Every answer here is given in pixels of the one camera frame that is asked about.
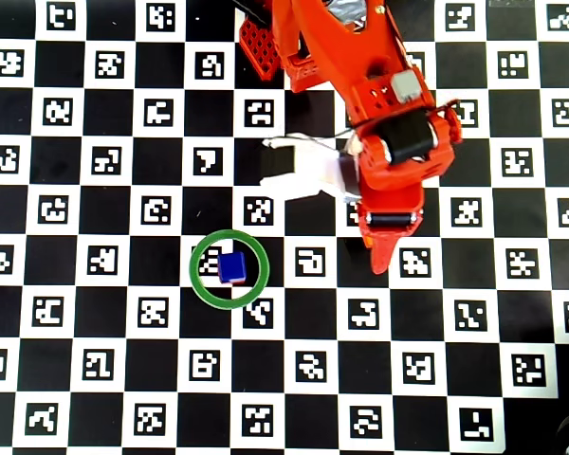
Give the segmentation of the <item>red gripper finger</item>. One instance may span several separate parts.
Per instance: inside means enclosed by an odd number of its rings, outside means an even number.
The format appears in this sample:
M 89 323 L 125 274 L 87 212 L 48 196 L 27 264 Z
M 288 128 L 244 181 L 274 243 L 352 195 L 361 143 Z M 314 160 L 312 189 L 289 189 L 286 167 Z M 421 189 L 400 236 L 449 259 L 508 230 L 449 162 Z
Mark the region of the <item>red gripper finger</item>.
M 366 213 L 359 217 L 359 228 L 365 246 L 370 250 L 371 269 L 376 275 L 385 273 L 397 242 L 411 236 L 423 221 L 423 213 Z

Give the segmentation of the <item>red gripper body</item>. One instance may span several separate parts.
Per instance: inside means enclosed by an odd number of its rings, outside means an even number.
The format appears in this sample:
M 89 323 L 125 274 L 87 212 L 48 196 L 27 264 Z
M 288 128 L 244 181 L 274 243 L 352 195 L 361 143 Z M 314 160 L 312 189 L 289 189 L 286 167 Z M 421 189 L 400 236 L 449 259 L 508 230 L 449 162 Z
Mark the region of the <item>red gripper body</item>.
M 361 195 L 358 202 L 359 217 L 366 213 L 418 214 L 424 207 L 424 189 L 421 183 L 394 190 L 376 190 L 362 176 L 358 185 Z

